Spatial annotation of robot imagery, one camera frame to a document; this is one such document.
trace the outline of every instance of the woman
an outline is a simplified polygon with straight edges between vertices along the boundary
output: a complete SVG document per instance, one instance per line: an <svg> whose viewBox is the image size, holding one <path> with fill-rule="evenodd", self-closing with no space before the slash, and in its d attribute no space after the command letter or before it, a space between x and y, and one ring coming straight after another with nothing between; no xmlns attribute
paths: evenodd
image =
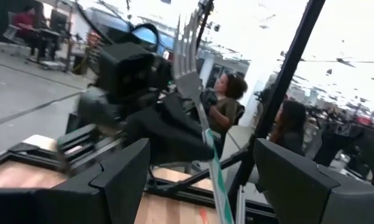
<svg viewBox="0 0 374 224"><path fill-rule="evenodd" d="M270 141L304 156L302 145L306 107L296 101L285 101L275 118L276 129L271 133Z"/></svg>
<svg viewBox="0 0 374 224"><path fill-rule="evenodd" d="M239 106L237 100L243 96L248 85L238 75L222 75L214 88L218 101L210 108L208 122L210 128L221 134L223 139L235 122Z"/></svg>

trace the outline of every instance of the man sitting at desk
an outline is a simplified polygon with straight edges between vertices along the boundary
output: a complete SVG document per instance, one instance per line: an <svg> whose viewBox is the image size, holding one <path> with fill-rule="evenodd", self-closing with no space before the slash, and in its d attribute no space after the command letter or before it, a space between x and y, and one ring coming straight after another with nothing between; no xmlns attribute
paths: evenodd
<svg viewBox="0 0 374 224"><path fill-rule="evenodd" d="M34 19L35 9L32 6L25 6L22 12L14 16L12 24L21 28L17 32L17 36L22 38L30 47L30 57L34 56L37 47L39 47L39 57L44 57L47 42L39 39L39 33L33 28Z"/></svg>

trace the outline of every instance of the computer monitor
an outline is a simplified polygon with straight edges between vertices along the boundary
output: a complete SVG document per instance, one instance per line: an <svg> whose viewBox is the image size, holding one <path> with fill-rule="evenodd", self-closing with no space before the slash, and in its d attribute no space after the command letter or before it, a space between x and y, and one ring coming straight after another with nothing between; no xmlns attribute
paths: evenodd
<svg viewBox="0 0 374 224"><path fill-rule="evenodd" d="M50 16L50 28L58 33L63 30L67 30L68 16L57 10L51 10Z"/></svg>

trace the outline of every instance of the curly hair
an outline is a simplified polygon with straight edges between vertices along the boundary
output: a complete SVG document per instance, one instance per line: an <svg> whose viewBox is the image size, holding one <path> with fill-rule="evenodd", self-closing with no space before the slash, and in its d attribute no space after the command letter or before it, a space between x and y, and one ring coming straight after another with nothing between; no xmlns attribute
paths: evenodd
<svg viewBox="0 0 374 224"><path fill-rule="evenodd" d="M235 74L227 75L227 91L225 93L226 97L233 98L234 100L239 100L242 98L243 94L248 90L248 84L245 80Z"/></svg>

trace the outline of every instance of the black pole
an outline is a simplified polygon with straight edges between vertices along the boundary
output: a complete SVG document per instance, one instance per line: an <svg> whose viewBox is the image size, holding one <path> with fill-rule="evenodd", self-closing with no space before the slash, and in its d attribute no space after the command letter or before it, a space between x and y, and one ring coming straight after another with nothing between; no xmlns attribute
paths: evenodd
<svg viewBox="0 0 374 224"><path fill-rule="evenodd" d="M200 41L202 40L202 35L206 28L207 19L209 17L210 11L212 10L212 7L213 7L213 0L209 0L206 6L204 6L204 9L203 9L204 17L203 17L202 23L200 24L200 30L199 30L199 34L197 37L197 50L199 48Z"/></svg>
<svg viewBox="0 0 374 224"><path fill-rule="evenodd" d="M242 160L241 166L236 173L235 179L228 192L231 209L235 217L236 199L240 185L245 186L253 167L255 159L253 157L253 148L256 138L266 138L271 130L274 118L278 112L281 103L284 100L286 91L292 80L297 65L301 59L303 51L309 41L311 32L317 22L319 14L324 6L325 0L310 0L307 3L306 10L297 28L292 44L286 54L285 61L277 77L275 87L271 91L268 102L264 107L264 113L259 120L255 133L249 139L248 153Z"/></svg>

